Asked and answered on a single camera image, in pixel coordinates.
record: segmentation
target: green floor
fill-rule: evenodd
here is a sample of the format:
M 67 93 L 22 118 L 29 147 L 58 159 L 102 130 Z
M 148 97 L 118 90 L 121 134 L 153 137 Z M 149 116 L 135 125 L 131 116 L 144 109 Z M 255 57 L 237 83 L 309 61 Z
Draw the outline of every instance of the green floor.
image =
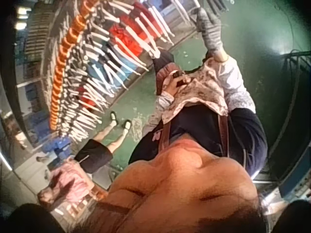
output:
M 280 2 L 276 5 L 273 1 L 240 0 L 223 16 L 224 47 L 238 61 L 270 146 L 284 122 L 294 87 L 294 78 L 283 68 L 284 59 L 280 55 L 293 49 L 310 50 L 308 35 L 298 15 Z M 172 53 L 183 69 L 193 69 L 201 65 L 206 49 L 200 36 L 195 35 Z M 133 121 L 129 136 L 115 152 L 113 165 L 127 166 L 141 138 L 142 126 L 153 112 L 155 98 L 155 74 L 150 71 L 113 105 L 111 110 L 117 113 L 120 121 Z M 108 115 L 104 118 L 106 121 L 98 129 L 108 122 Z M 115 140 L 120 133 L 119 127 L 104 142 Z

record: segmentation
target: hanging clothes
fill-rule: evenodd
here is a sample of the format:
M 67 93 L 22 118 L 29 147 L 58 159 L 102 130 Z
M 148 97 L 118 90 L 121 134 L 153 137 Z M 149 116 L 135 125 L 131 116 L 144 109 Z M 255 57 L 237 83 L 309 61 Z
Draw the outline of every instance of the hanging clothes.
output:
M 145 8 L 144 5 L 142 5 L 139 2 L 135 2 L 133 4 L 134 6 L 134 11 L 138 11 L 138 12 L 143 12 L 144 15 L 149 19 L 149 21 L 154 25 L 154 27 L 158 30 L 158 32 L 160 34 L 163 34 L 163 32 L 161 31 L 161 28 L 159 27 L 159 25 L 157 24 L 157 22 L 155 21 L 154 17 L 150 14 L 150 12 L 148 11 L 148 9 Z M 148 25 L 148 23 L 144 20 L 144 18 L 141 15 L 137 15 L 136 17 L 139 17 L 140 21 L 144 24 L 144 26 L 147 28 L 148 32 L 154 37 L 154 39 L 157 38 L 156 33 L 150 28 L 150 26 Z M 121 14 L 120 15 L 120 20 L 121 22 L 124 22 L 126 25 L 128 25 L 129 27 L 131 27 L 133 29 L 133 31 L 144 41 L 146 41 L 147 43 L 149 43 L 149 39 L 146 35 L 146 33 L 140 28 L 140 26 L 135 22 L 134 18 L 132 16 L 126 15 L 126 14 Z M 121 26 L 119 26 L 119 24 L 115 23 L 112 25 L 112 27 L 110 28 L 109 32 L 114 35 L 115 37 L 118 37 L 128 48 L 129 50 L 135 55 L 135 56 L 139 56 L 143 49 L 141 48 L 141 46 L 139 45 L 139 43 Z M 116 41 L 114 41 L 115 44 L 118 44 L 120 49 L 126 53 L 127 55 L 130 56 L 130 54 L 122 47 L 120 46 L 120 44 Z

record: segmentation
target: leather strap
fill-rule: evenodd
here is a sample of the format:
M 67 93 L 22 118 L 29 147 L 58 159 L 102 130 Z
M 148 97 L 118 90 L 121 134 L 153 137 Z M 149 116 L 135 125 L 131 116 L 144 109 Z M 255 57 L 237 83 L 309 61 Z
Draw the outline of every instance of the leather strap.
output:
M 170 131 L 171 131 L 171 122 L 168 122 L 165 125 L 163 125 L 163 130 L 161 132 L 161 137 L 159 141 L 159 150 L 158 150 L 159 153 L 170 145 Z
M 220 139 L 223 148 L 223 156 L 229 157 L 228 117 L 218 115 L 218 125 L 219 125 Z

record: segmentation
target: pink clothing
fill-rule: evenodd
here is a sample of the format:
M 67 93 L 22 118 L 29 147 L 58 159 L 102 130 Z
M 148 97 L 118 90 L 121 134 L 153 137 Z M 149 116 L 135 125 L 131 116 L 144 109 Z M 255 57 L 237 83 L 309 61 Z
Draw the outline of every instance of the pink clothing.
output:
M 74 168 L 73 164 L 64 163 L 59 168 L 53 170 L 51 175 L 52 177 L 59 175 L 57 185 L 61 190 L 67 184 L 73 182 L 66 195 L 66 200 L 69 202 L 78 202 L 89 193 L 87 183 Z

